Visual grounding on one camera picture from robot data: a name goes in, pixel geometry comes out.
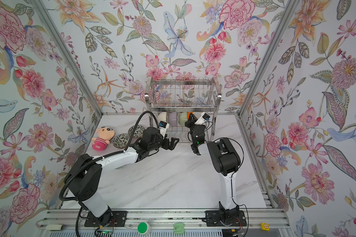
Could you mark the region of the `green bowl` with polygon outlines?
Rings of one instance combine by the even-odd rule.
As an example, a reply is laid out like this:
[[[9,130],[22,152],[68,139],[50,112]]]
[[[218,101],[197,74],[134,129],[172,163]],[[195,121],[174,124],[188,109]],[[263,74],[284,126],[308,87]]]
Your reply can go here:
[[[185,123],[188,121],[188,113],[180,112],[178,115],[178,124],[182,127],[185,127]]]

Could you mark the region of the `purple bowl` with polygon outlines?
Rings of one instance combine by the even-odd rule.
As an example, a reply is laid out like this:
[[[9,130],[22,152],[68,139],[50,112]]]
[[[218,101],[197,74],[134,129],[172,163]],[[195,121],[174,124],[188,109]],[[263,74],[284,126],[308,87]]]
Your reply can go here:
[[[169,112],[168,114],[168,123],[170,127],[177,127],[178,126],[178,114],[177,112]]]

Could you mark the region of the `cream bowl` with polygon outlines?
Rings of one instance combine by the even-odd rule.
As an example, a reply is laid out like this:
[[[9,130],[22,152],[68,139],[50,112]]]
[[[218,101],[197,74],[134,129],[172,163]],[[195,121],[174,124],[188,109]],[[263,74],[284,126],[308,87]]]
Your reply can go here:
[[[168,122],[168,114],[167,112],[160,112],[157,117],[158,122]]]

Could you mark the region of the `orange white bowl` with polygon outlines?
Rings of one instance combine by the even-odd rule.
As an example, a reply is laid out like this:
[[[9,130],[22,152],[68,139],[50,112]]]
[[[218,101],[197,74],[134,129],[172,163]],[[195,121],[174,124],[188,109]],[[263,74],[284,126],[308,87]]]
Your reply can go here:
[[[195,117],[198,119],[201,116],[201,112],[188,112],[187,113],[187,119],[190,119],[191,117]]]

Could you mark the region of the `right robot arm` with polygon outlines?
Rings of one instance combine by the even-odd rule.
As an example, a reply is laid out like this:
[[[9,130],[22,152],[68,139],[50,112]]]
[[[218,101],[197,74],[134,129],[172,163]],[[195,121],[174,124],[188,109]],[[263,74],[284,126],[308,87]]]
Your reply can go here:
[[[216,214],[207,218],[208,222],[230,226],[240,214],[240,206],[236,203],[233,189],[242,159],[233,147],[231,139],[221,137],[214,141],[206,140],[206,124],[209,122],[209,118],[210,116],[205,112],[199,118],[191,113],[185,122],[185,127],[189,128],[188,137],[193,153],[198,156],[209,156],[220,177],[219,209]]]

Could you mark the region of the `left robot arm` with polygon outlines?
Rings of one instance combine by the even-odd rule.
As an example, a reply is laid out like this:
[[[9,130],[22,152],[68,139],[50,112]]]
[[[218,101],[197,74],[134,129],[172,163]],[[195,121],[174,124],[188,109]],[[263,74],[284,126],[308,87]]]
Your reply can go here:
[[[80,156],[71,172],[64,181],[59,198],[62,201],[73,200],[89,211],[94,217],[107,218],[111,216],[111,208],[98,192],[102,175],[117,168],[141,162],[151,156],[151,152],[174,150],[178,138],[169,139],[155,127],[144,130],[142,137],[130,144],[125,150],[116,151],[99,157],[88,154]]]

